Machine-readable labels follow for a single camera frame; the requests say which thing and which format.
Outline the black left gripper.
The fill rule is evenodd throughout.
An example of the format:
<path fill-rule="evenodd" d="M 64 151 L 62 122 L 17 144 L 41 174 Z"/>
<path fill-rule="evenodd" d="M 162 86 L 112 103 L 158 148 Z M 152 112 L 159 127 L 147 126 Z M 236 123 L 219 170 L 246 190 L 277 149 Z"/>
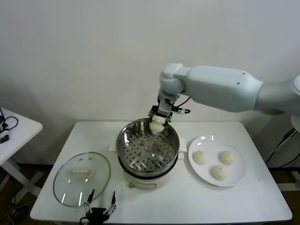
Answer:
<path fill-rule="evenodd" d="M 115 192 L 113 193 L 111 205 L 108 209 L 90 207 L 94 192 L 95 189 L 92 190 L 91 194 L 88 196 L 87 201 L 84 203 L 84 208 L 86 210 L 85 216 L 88 220 L 89 225 L 101 225 L 109 219 L 110 214 L 113 214 L 117 208 Z"/>

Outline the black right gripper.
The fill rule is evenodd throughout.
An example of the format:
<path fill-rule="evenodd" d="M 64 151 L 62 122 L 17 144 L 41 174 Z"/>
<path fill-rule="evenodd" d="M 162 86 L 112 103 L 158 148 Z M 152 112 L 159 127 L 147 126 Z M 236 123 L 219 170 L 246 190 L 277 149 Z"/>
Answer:
<path fill-rule="evenodd" d="M 173 104 L 177 101 L 177 95 L 159 94 L 157 98 L 158 105 L 153 105 L 149 116 L 149 127 L 152 132 L 155 131 L 154 116 L 158 116 L 164 119 L 163 126 L 167 126 L 172 121 Z"/>

